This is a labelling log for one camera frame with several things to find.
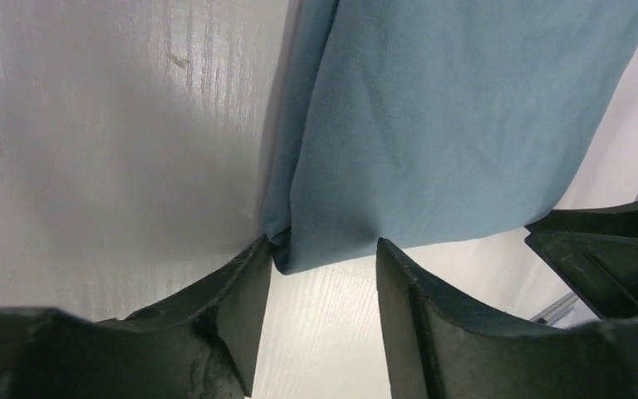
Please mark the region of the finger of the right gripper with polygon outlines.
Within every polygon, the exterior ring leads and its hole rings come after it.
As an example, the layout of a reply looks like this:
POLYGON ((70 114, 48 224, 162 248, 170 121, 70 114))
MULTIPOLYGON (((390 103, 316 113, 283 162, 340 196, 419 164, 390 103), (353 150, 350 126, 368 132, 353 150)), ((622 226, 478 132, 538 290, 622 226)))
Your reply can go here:
POLYGON ((555 209, 526 228, 526 245, 595 315, 638 319, 638 200, 555 209))

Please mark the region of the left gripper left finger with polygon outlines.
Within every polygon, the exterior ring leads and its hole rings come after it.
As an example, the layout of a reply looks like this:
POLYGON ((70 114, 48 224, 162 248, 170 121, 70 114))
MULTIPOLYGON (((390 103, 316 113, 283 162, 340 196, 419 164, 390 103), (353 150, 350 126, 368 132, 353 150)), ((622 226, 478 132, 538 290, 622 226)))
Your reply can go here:
POLYGON ((0 398, 248 398, 271 268, 261 237, 127 318, 0 307, 0 398))

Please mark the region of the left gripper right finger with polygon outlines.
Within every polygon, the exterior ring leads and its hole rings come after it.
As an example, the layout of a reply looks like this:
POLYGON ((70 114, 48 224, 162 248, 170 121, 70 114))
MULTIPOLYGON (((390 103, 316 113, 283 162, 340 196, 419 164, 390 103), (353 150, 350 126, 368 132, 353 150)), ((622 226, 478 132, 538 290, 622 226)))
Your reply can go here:
POLYGON ((560 329, 493 308, 379 239, 394 398, 638 398, 638 321, 560 329))

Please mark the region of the grey-blue t shirt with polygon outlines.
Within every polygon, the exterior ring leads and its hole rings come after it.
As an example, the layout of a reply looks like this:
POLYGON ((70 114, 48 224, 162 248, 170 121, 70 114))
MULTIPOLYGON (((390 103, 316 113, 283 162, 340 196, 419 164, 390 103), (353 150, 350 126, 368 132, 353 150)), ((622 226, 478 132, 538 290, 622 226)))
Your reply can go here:
POLYGON ((262 227, 284 274, 523 227, 638 47, 638 1, 305 1, 262 227))

